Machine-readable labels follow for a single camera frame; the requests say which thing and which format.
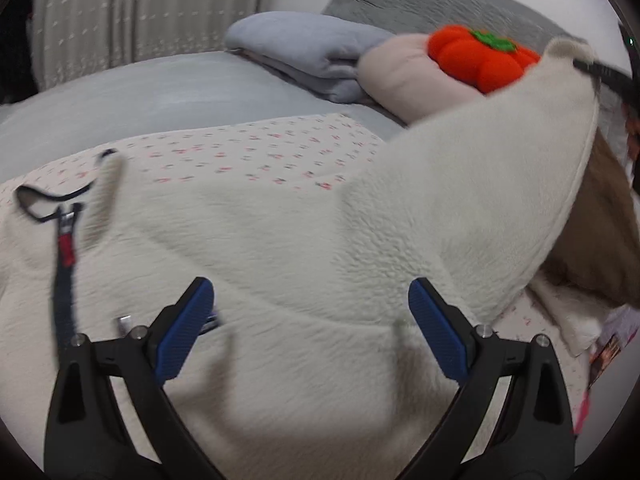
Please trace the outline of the beige pink cushion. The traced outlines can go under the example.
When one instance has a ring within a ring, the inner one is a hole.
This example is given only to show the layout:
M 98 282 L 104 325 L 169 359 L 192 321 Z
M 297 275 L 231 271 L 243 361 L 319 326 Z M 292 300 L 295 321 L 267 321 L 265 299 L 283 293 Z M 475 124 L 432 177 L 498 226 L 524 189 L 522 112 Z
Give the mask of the beige pink cushion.
M 429 39 L 423 34 L 393 36 L 358 61 L 364 92 L 407 125 L 484 99 L 439 68 L 427 54 Z

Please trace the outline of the brown blanket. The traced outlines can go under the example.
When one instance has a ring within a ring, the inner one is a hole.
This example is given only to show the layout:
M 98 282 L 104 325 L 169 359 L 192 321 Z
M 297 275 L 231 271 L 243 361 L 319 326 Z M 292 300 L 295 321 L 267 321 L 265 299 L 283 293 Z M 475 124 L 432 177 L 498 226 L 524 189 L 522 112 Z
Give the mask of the brown blanket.
M 567 222 L 541 266 L 555 285 L 639 307 L 639 227 L 622 165 L 597 133 Z

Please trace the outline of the orange pumpkin plush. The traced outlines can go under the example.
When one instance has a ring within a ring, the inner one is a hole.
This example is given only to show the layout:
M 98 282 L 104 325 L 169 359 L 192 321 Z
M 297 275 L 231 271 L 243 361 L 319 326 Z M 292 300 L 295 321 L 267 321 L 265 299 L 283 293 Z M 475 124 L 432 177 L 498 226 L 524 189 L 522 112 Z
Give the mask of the orange pumpkin plush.
M 485 29 L 447 25 L 428 38 L 427 55 L 448 76 L 489 94 L 521 79 L 540 55 Z

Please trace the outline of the grey-blue folded blanket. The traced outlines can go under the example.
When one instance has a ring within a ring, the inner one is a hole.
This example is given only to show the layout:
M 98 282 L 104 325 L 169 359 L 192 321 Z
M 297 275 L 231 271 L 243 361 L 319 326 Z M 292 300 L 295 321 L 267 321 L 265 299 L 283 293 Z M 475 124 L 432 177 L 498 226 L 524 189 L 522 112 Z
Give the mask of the grey-blue folded blanket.
M 366 98 L 358 82 L 360 58 L 392 37 L 385 29 L 334 16 L 270 11 L 231 25 L 224 46 L 322 98 L 352 104 Z

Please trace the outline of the grey dotted curtain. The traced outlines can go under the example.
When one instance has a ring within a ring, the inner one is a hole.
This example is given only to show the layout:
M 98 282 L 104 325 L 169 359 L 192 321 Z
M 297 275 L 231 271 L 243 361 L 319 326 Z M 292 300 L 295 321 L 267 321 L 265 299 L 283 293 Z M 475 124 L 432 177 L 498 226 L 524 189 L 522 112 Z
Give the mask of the grey dotted curtain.
M 268 0 L 34 0 L 40 90 L 163 56 L 219 51 L 236 21 Z

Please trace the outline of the white fleece jacket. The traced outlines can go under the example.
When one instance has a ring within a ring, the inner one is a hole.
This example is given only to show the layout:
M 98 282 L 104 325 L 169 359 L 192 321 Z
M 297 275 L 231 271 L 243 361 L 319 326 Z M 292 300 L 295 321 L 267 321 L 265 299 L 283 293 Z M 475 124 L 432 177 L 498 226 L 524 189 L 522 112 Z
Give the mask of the white fleece jacket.
M 146 324 L 194 278 L 221 324 L 166 387 L 230 479 L 390 479 L 456 392 L 407 308 L 428 278 L 492 323 L 549 255 L 572 208 L 598 99 L 550 42 L 490 98 L 410 127 L 329 193 L 239 181 L 146 182 L 114 153 L 84 195 L 75 318 L 92 339 Z

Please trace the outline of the cherry print bed pad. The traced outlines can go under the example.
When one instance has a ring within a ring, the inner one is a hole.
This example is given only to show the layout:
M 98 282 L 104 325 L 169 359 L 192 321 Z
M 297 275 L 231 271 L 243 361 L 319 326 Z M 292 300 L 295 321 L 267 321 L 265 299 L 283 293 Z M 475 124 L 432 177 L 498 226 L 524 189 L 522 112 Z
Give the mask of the cherry print bed pad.
M 98 174 L 109 152 L 124 156 L 150 185 L 239 181 L 293 191 L 329 193 L 373 162 L 385 141 L 346 114 L 285 117 L 217 128 L 178 130 L 104 143 L 48 162 L 1 185 L 1 283 L 9 270 L 47 269 L 50 228 L 38 228 L 17 210 L 14 190 L 30 184 L 48 193 L 70 193 Z M 542 330 L 559 344 L 575 428 L 588 416 L 589 353 L 602 330 L 602 315 L 587 299 L 538 283 L 498 314 L 497 325 L 518 337 Z

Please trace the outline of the grey quilted pillow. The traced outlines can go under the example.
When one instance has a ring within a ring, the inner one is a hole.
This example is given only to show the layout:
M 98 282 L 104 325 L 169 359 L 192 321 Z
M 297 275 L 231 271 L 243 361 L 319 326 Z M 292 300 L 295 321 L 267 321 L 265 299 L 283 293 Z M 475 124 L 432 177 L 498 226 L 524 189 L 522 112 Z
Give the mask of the grey quilted pillow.
M 323 13 L 386 29 L 394 34 L 431 34 L 458 24 L 508 37 L 538 52 L 570 33 L 515 0 L 330 0 Z

